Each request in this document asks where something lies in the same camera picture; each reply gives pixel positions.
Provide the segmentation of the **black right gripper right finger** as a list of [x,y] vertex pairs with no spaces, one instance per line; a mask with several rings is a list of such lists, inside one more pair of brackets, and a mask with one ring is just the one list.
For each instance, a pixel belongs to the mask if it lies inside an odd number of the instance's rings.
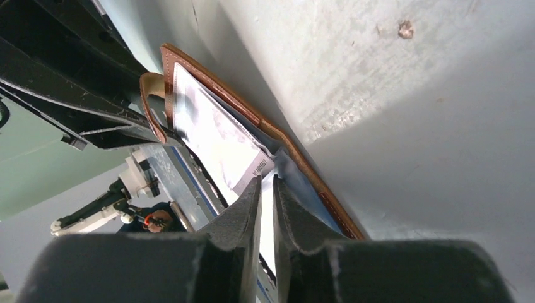
[[490,255],[471,241],[358,241],[307,211],[273,179],[280,302],[512,302]]

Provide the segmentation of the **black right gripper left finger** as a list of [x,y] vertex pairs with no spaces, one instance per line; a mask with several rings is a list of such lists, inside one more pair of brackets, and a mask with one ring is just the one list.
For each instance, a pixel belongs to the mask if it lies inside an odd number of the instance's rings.
[[255,302],[260,177],[194,233],[74,234],[40,254],[18,302]]

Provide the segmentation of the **brown leather card holder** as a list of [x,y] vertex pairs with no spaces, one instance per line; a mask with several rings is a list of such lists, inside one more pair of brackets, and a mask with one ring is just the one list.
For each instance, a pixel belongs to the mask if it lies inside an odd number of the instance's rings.
[[[197,62],[191,56],[177,48],[176,46],[164,43],[160,47],[164,73],[146,72],[139,78],[139,87],[144,114],[148,120],[150,129],[158,138],[160,143],[166,143],[171,136],[169,129],[174,122],[172,113],[172,76],[175,64],[179,64],[188,71],[195,80],[204,85],[209,92],[220,97],[223,104],[230,106],[242,115],[247,122],[252,123],[258,130],[266,133],[272,139],[279,141],[288,150],[290,158],[296,163],[300,172],[304,173],[306,178],[319,195],[322,204],[327,208],[329,214],[333,217],[336,225],[341,228],[343,234],[351,239],[365,240],[367,237],[361,228],[351,219],[347,211],[339,202],[337,197],[331,191],[329,186],[322,180],[320,175],[314,170],[310,162],[300,151],[295,141],[277,125],[273,124],[265,115],[256,110],[249,102],[243,99],[230,86],[222,81],[217,75],[213,74],[202,64]],[[149,95],[156,95],[165,100],[165,117],[168,127],[163,128],[150,111],[147,101]]]

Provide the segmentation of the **white striped credit cards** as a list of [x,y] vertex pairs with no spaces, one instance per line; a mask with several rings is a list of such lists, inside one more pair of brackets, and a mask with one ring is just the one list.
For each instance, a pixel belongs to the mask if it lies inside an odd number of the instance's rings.
[[251,179],[262,177],[259,250],[274,271],[274,236],[269,225],[273,217],[273,158],[190,72],[178,63],[173,68],[173,126],[185,134],[186,145],[200,159],[227,203],[233,204]]

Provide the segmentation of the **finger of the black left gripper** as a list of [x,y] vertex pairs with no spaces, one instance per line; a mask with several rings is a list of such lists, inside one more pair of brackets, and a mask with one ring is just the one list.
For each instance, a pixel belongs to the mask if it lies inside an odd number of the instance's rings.
[[69,139],[103,150],[161,144],[179,146],[171,133],[160,143],[145,115],[131,109],[133,101],[110,99],[28,57],[1,39],[1,91],[16,104],[60,129]]
[[92,93],[140,95],[146,70],[79,1],[1,1],[1,38]]

